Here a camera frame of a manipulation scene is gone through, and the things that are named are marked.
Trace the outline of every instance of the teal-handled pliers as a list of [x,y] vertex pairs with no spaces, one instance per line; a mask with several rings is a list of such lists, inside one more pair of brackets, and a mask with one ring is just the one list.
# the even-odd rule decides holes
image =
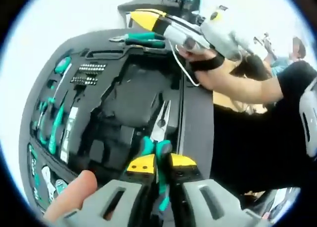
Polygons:
[[154,32],[129,33],[109,39],[111,42],[124,42],[126,45],[139,45],[148,48],[164,49],[165,37]]
[[154,203],[152,213],[162,217],[165,210],[169,205],[168,185],[164,170],[162,168],[163,159],[172,152],[172,144],[169,140],[165,139],[166,129],[170,114],[170,101],[164,101],[158,117],[155,121],[150,137],[145,136],[141,141],[140,151],[137,157],[155,154],[157,161],[157,174],[158,174],[158,199]]

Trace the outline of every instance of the white backdrop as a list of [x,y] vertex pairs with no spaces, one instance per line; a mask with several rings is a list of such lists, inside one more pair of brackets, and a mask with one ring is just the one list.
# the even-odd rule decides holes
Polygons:
[[[55,49],[67,39],[99,29],[123,28],[117,6],[127,1],[130,0],[31,0],[15,22],[0,64],[0,139],[8,168],[23,195],[18,137],[24,104],[36,77]],[[293,13],[283,0],[240,1],[202,0],[202,8],[229,4],[252,18],[257,25],[254,33],[274,30],[286,38],[295,33],[290,29],[294,27]],[[302,29],[302,24],[298,24],[297,29]]]

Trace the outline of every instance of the gray tool grip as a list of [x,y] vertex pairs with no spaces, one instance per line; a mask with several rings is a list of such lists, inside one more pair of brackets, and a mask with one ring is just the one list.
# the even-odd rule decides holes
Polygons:
[[184,183],[183,189],[197,227],[269,227],[250,210],[241,210],[239,200],[212,179]]
[[[140,184],[112,180],[88,197],[81,210],[75,209],[59,218],[57,227],[127,227],[134,202],[141,190]],[[111,220],[103,218],[117,192],[124,191]]]

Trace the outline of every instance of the white cable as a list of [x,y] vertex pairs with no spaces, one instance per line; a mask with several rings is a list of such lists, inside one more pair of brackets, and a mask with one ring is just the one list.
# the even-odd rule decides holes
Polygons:
[[181,64],[181,62],[179,61],[179,59],[177,58],[176,56],[176,53],[175,53],[175,50],[174,50],[174,47],[172,45],[172,43],[170,42],[170,40],[168,40],[169,42],[169,45],[170,45],[170,48],[172,50],[172,54],[178,64],[178,66],[183,70],[183,72],[185,73],[185,75],[188,77],[188,79],[191,81],[191,83],[195,86],[195,87],[198,87],[200,84],[199,83],[195,83],[194,80],[192,79],[192,77],[188,74],[188,72],[186,71],[186,69],[184,68],[184,66]]

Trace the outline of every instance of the wrist strap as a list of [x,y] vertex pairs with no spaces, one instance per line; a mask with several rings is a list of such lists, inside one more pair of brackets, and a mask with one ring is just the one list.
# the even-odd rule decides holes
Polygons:
[[220,67],[224,62],[224,56],[217,54],[216,57],[203,61],[190,62],[192,70],[195,71],[208,71]]

